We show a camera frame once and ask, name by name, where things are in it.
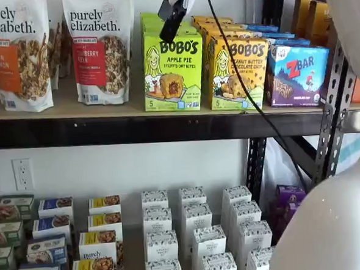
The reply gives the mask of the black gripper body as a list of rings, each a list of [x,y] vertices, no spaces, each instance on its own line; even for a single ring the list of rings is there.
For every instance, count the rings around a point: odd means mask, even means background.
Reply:
[[[163,0],[159,9],[159,18],[163,21],[181,24],[187,13],[190,0]]]

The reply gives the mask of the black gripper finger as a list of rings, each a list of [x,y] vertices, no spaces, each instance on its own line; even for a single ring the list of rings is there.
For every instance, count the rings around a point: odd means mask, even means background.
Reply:
[[[180,26],[181,26],[181,21],[174,19],[167,19],[164,25],[162,26],[159,38],[166,43],[172,43]]]

